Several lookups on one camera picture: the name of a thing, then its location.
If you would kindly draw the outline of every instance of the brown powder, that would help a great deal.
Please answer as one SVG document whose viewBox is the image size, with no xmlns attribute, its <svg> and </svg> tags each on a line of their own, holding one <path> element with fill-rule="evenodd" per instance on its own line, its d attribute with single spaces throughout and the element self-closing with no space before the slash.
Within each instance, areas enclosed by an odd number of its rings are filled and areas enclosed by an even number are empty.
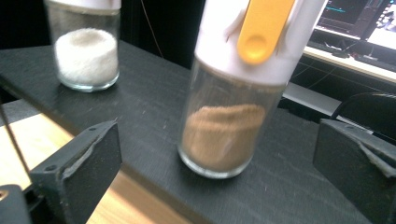
<svg viewBox="0 0 396 224">
<path fill-rule="evenodd" d="M 182 146 L 198 165 L 230 171 L 251 158 L 264 116 L 259 105 L 204 106 L 187 118 Z"/>
</svg>

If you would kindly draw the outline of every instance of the yellow flip cap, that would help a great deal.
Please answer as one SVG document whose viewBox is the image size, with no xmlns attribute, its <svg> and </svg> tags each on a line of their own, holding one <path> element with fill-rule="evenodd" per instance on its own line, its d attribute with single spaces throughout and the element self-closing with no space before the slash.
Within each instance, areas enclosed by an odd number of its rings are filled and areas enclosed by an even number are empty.
<svg viewBox="0 0 396 224">
<path fill-rule="evenodd" d="M 294 0 L 250 0 L 237 43 L 244 62 L 258 64 L 271 56 L 293 4 Z"/>
</svg>

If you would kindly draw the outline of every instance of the glass jar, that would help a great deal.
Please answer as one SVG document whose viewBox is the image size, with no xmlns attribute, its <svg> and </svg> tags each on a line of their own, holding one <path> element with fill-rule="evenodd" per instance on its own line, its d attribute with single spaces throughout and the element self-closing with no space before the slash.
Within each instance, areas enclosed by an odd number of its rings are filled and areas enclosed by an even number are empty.
<svg viewBox="0 0 396 224">
<path fill-rule="evenodd" d="M 228 77 L 195 59 L 178 152 L 194 172 L 211 178 L 240 174 L 286 86 Z"/>
<path fill-rule="evenodd" d="M 107 89 L 119 77 L 120 0 L 87 2 L 45 0 L 57 76 L 65 86 L 89 92 Z"/>
</svg>

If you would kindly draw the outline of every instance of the black chair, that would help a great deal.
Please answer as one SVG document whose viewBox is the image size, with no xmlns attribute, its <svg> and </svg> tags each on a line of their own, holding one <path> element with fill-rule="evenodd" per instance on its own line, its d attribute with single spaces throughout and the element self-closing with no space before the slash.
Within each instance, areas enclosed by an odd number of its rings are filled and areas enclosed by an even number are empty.
<svg viewBox="0 0 396 224">
<path fill-rule="evenodd" d="M 396 95 L 367 92 L 341 103 L 331 119 L 347 120 L 396 145 Z"/>
</svg>

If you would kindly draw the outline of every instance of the spice shaker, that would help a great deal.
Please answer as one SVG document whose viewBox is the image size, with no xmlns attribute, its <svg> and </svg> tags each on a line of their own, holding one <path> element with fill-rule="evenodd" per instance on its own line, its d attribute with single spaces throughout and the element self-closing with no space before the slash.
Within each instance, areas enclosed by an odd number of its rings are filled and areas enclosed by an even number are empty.
<svg viewBox="0 0 396 224">
<path fill-rule="evenodd" d="M 119 76 L 120 0 L 44 0 L 57 76 L 77 91 L 99 91 Z"/>
<path fill-rule="evenodd" d="M 206 0 L 177 146 L 194 172 L 248 166 L 325 2 Z"/>
</svg>

